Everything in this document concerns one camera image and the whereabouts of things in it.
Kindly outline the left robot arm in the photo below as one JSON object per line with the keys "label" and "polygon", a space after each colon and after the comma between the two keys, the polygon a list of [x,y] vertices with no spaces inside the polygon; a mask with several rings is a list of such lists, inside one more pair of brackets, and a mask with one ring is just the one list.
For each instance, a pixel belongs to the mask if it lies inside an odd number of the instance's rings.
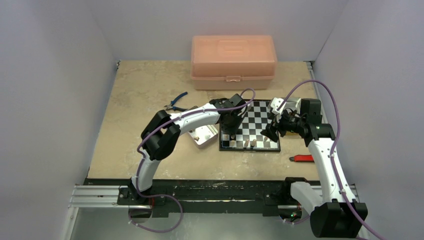
{"label": "left robot arm", "polygon": [[158,111],[141,133],[137,152],[141,161],[131,181],[134,186],[129,197],[138,205],[149,199],[149,189],[162,160],[171,155],[179,137],[197,128],[219,124],[230,134],[239,129],[252,100],[244,100],[240,94],[231,98],[212,99],[208,103],[181,113]]}

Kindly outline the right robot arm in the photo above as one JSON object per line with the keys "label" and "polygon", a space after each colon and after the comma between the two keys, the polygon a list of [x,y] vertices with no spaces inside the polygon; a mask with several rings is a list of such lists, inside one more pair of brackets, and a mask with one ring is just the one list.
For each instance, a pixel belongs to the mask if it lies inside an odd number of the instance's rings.
{"label": "right robot arm", "polygon": [[289,112],[286,101],[277,97],[267,108],[271,122],[261,134],[273,142],[288,132],[301,136],[314,160],[322,192],[315,192],[306,181],[295,181],[281,189],[282,200],[288,204],[300,203],[309,215],[315,237],[355,239],[368,209],[365,203],[356,200],[346,181],[336,152],[333,127],[322,120],[321,101],[301,99],[299,114]]}

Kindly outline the black white chess board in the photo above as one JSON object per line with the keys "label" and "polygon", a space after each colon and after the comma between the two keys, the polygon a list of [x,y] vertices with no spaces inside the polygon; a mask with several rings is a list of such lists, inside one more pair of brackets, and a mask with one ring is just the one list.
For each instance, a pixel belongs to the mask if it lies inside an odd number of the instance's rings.
{"label": "black white chess board", "polygon": [[[229,134],[225,134],[220,130],[219,150],[222,152],[270,152],[279,153],[281,151],[280,142],[273,142],[269,138],[264,141],[261,131],[271,122],[268,119],[267,106],[269,99],[256,99],[252,102],[251,109],[245,115],[241,125],[235,134],[235,139],[231,139]],[[223,135],[228,135],[228,140],[223,140]],[[256,146],[251,147],[251,141],[256,139]],[[235,145],[230,146],[230,142],[234,140]],[[248,147],[244,147],[246,140],[249,140]]]}

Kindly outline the gold metal tin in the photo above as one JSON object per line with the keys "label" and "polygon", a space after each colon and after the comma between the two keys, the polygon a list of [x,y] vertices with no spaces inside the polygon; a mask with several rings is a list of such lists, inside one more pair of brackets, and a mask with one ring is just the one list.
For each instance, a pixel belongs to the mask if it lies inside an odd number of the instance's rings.
{"label": "gold metal tin", "polygon": [[292,132],[292,131],[286,131],[285,136],[300,136],[298,133],[296,132]]}

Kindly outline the silver pink metal tin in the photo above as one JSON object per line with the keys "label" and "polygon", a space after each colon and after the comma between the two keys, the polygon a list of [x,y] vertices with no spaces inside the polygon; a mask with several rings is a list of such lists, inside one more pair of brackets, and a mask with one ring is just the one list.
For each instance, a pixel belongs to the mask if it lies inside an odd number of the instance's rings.
{"label": "silver pink metal tin", "polygon": [[[218,138],[218,130],[214,125],[204,125],[196,129],[189,130],[187,134],[191,137],[199,149],[207,147]],[[199,137],[199,141],[195,141],[194,137]]]}

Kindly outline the red black utility knife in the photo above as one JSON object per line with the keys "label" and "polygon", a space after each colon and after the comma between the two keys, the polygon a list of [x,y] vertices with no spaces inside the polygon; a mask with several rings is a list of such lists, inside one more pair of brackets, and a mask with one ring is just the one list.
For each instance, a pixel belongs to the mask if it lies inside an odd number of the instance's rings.
{"label": "red black utility knife", "polygon": [[291,156],[289,157],[289,160],[291,162],[296,162],[296,163],[313,163],[314,162],[314,158],[312,155],[295,155],[295,156]]}

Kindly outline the pink plastic storage box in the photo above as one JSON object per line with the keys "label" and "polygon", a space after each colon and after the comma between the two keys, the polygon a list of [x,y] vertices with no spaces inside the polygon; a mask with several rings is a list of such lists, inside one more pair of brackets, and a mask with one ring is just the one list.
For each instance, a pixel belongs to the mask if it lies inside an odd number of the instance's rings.
{"label": "pink plastic storage box", "polygon": [[278,58],[270,35],[197,35],[190,78],[196,90],[267,89]]}

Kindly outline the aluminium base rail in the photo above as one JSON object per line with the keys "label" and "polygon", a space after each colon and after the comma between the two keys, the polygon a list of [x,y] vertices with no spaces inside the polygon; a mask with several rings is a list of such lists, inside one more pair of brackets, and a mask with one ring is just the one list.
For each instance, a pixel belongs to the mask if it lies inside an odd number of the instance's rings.
{"label": "aluminium base rail", "polygon": [[261,214],[289,217],[300,204],[290,196],[292,183],[284,180],[154,179],[141,193],[129,179],[90,179],[74,188],[71,207],[151,210],[154,218],[170,213]]}

